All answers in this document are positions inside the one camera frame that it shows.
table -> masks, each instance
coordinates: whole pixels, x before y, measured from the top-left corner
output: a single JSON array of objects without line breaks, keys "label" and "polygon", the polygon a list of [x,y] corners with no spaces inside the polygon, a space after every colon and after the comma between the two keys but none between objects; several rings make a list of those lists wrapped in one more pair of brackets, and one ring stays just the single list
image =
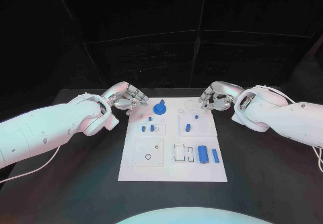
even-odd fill
[{"label": "table", "polygon": [[[141,89],[148,97],[196,97],[203,89]],[[104,90],[60,90],[53,104]],[[128,117],[94,136],[73,135],[47,166],[0,191],[0,223],[115,223],[150,210],[209,207],[275,224],[323,223],[323,174],[313,150],[272,130],[259,133],[213,111],[225,182],[118,182]],[[20,161],[10,176],[36,169],[55,150]]]}]

blue battery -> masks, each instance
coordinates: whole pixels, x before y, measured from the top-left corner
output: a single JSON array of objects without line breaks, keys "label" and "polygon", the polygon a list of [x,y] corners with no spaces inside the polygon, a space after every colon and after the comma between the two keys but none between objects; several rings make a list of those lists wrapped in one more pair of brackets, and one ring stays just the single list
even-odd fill
[{"label": "blue battery", "polygon": [[218,153],[216,153],[216,150],[215,149],[212,149],[212,153],[213,153],[215,163],[219,163],[219,157],[218,157]]},{"label": "blue battery", "polygon": [[190,131],[190,124],[186,125],[186,129],[184,129],[184,131],[186,131],[186,132]]},{"label": "blue battery", "polygon": [[207,163],[209,162],[209,156],[207,156],[206,146],[199,146],[197,151],[199,151],[200,163]]}]

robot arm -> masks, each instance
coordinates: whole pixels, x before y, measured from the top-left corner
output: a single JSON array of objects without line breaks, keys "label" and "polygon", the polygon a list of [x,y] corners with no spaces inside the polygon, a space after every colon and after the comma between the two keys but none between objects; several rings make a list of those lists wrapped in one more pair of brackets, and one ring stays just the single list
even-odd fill
[{"label": "robot arm", "polygon": [[[206,104],[212,94],[215,102]],[[290,98],[269,87],[255,86],[245,90],[226,82],[213,82],[199,102],[202,108],[210,110],[226,110],[231,103],[235,103],[233,121],[258,132],[265,132],[271,127],[281,136],[321,148],[323,105],[293,101],[288,104],[287,99]]]},{"label": "robot arm", "polygon": [[40,108],[0,123],[0,168],[63,145],[76,132],[111,130],[118,119],[111,107],[133,111],[148,98],[127,82],[99,95],[82,94],[68,104]]}]

board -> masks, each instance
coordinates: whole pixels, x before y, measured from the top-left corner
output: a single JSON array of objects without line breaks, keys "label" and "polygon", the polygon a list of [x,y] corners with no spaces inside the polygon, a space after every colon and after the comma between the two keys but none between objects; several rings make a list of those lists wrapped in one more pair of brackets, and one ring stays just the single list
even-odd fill
[{"label": "board", "polygon": [[[161,99],[166,113],[157,115],[153,107]],[[118,181],[228,182],[213,116],[197,99],[150,98],[148,105],[133,110]],[[199,146],[206,146],[207,163],[199,161]]]}]

white circle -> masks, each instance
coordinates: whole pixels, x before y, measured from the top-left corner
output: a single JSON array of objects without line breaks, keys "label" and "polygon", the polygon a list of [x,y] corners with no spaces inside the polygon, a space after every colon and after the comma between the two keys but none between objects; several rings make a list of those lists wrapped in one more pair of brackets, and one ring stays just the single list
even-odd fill
[{"label": "white circle", "polygon": [[195,101],[189,100],[189,101],[186,101],[186,103],[184,103],[184,107],[186,107],[186,109],[187,109],[189,111],[193,111],[193,110],[197,108],[197,104],[196,104]]}]

